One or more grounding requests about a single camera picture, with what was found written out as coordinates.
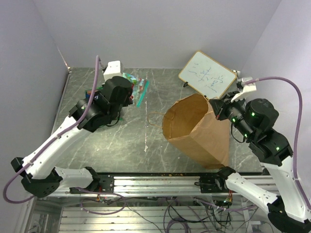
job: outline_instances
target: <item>whiteboard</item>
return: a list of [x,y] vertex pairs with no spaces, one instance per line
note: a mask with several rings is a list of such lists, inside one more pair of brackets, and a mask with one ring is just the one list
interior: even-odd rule
[[237,75],[230,69],[197,51],[179,73],[178,77],[188,82],[193,89],[208,99],[220,98],[234,82]]

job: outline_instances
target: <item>metal frame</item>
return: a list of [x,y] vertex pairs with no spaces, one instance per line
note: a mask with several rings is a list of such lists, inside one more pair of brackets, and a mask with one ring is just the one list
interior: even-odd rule
[[71,68],[68,69],[68,75],[67,75],[67,79],[66,79],[66,82],[65,82],[65,85],[64,85],[64,88],[63,88],[63,93],[62,93],[62,96],[59,100],[59,103],[58,103],[58,107],[57,107],[57,112],[56,112],[56,115],[55,115],[55,119],[54,119],[54,123],[53,123],[53,128],[52,128],[52,132],[51,134],[53,134],[54,130],[55,130],[55,127],[56,127],[56,122],[57,122],[57,118],[59,116],[59,113],[60,113],[60,108],[62,106],[62,102],[63,102],[63,99],[64,99],[64,96],[65,96],[65,92],[66,92],[66,89],[67,89],[67,86],[68,86],[68,83],[69,83],[69,79],[71,77]]
[[35,199],[23,203],[14,233],[24,233],[29,227],[34,212]]
[[[233,208],[239,208],[240,205],[235,205]],[[112,212],[118,210],[120,207],[89,207],[88,209],[96,212]],[[160,229],[163,229],[163,216],[166,206],[140,206],[140,207],[131,207],[142,216],[144,216],[149,221],[154,222]],[[187,206],[176,206],[174,207],[180,215],[189,220],[197,220],[197,216],[193,214],[193,211],[190,210]],[[204,206],[191,206],[191,208],[196,212],[200,218],[206,217],[206,209]],[[171,211],[173,217],[177,217],[177,214],[174,211]],[[243,222],[245,222],[244,215],[238,213],[231,213],[231,224],[234,227],[234,232]],[[165,223],[167,224],[170,221],[168,213],[166,213]],[[213,222],[208,221],[205,223],[209,229],[213,229]],[[259,221],[252,221],[250,225],[260,225]],[[191,227],[191,232],[200,233],[204,230],[202,224],[188,224]],[[126,233],[126,232],[154,232],[159,233],[156,226],[152,223],[146,222],[142,219],[137,213],[132,212],[130,209],[125,208],[121,212],[113,215],[99,216],[92,215],[87,212],[81,212],[79,207],[69,207],[64,208],[59,233],[70,233],[79,232],[79,233],[89,233],[102,230],[104,232],[112,233]],[[175,224],[172,226],[170,233],[184,232],[182,226]]]
[[[199,182],[200,174],[204,175],[206,173],[197,173],[196,176],[126,176],[120,174],[111,174],[114,178],[114,186],[111,190],[107,192],[114,192],[120,194],[124,197],[171,197],[171,196],[206,196],[209,194],[213,195],[227,195],[227,191],[224,190],[218,192],[208,192],[202,193],[199,186],[195,186],[195,182]],[[276,184],[272,176],[243,176],[246,180],[253,184],[258,185],[266,191],[278,193]],[[72,194],[69,189],[57,189],[55,192],[51,193],[49,197],[96,197],[95,194]]]

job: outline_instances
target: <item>whiteboard frame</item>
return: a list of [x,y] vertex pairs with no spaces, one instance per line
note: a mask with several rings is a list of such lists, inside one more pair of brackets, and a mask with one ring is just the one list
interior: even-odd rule
[[[237,73],[233,72],[232,70],[228,69],[227,67],[223,66],[222,64],[220,64],[219,62],[215,61],[213,58],[211,58],[210,56],[206,55],[205,53],[203,53],[202,51],[200,50],[197,50],[194,55],[190,58],[190,60],[187,62],[187,64],[184,66],[184,68],[179,72],[178,74],[178,77],[180,80],[182,80],[184,83],[186,83],[187,81],[183,80],[181,77],[180,77],[180,74],[184,71],[184,69],[187,67],[187,65],[189,64],[189,62],[193,59],[193,57],[198,53],[202,53],[203,55],[205,55],[206,57],[208,57],[209,59],[213,60],[214,62],[216,62],[217,64],[219,64],[220,66],[222,66],[223,68],[225,68],[226,70],[230,71],[231,73],[233,73],[235,75],[235,78],[233,79],[233,81],[230,83],[230,85],[224,90],[224,92],[220,95],[220,97],[228,90],[228,88],[233,84],[234,81],[236,81],[237,79]],[[204,94],[202,94],[201,92],[199,92],[197,89],[195,89],[193,86],[191,86],[194,90],[196,90],[199,94],[201,94],[202,96],[204,96],[207,100],[209,100],[209,98],[207,98]]]

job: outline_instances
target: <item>black bracket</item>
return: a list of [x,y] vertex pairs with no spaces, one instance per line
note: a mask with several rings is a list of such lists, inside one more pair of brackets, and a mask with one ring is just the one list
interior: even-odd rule
[[268,218],[271,223],[280,231],[286,233],[308,233],[311,230],[311,222],[306,219],[304,222],[288,217],[285,211],[283,200],[280,196],[277,197],[272,204],[268,204]]
[[[23,158],[17,157],[11,161],[11,165],[15,172],[18,172],[23,167],[22,164]],[[26,174],[25,171],[20,175],[23,177],[21,183],[24,189],[38,198],[44,198],[54,192],[63,179],[57,174],[55,169],[51,171],[47,178],[41,180],[32,179],[33,176],[31,174]]]
[[236,171],[233,168],[230,168],[229,166],[222,167],[216,174],[220,178],[226,180],[228,179],[228,176],[230,176],[232,173],[236,173]]
[[225,183],[218,186],[217,177],[216,173],[207,173],[206,176],[201,176],[199,182],[194,185],[200,186],[201,193],[228,193],[229,190],[225,187]]
[[[113,193],[115,180],[111,175],[99,175],[96,174],[96,181],[90,184],[86,190],[100,193]],[[79,191],[76,188],[70,188],[72,194],[82,194],[83,191]]]

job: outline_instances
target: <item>marble floor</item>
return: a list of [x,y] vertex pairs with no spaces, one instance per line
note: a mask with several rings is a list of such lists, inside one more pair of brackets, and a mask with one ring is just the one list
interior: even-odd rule
[[[183,88],[178,78],[180,69],[125,69],[124,72],[146,78],[150,82],[141,106],[124,107],[122,121],[113,127],[102,127],[64,156],[57,166],[63,168],[93,167],[97,172],[205,172],[210,171],[167,142],[162,130],[149,125],[148,113],[165,113],[175,101],[196,93],[190,86]],[[69,110],[85,98],[85,90],[93,84],[93,68],[72,68],[61,102],[56,127]],[[153,122],[160,124],[161,115]],[[259,161],[247,144],[239,144],[230,136],[230,166],[239,172],[261,172]]]

